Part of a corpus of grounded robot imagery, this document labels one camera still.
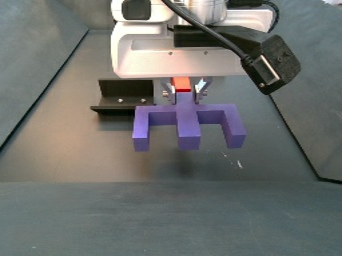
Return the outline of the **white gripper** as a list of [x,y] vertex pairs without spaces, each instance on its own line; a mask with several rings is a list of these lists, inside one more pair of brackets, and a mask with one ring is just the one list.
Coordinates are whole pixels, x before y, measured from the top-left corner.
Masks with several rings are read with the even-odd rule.
[[[206,25],[242,26],[267,31],[273,12],[269,9],[231,9],[226,0],[170,0]],[[211,77],[241,74],[239,57],[221,47],[177,47],[173,29],[186,21],[162,0],[112,0],[116,25],[111,35],[111,60],[122,78],[163,78],[163,96],[177,104],[177,90],[167,77],[194,78],[194,100],[207,95]]]

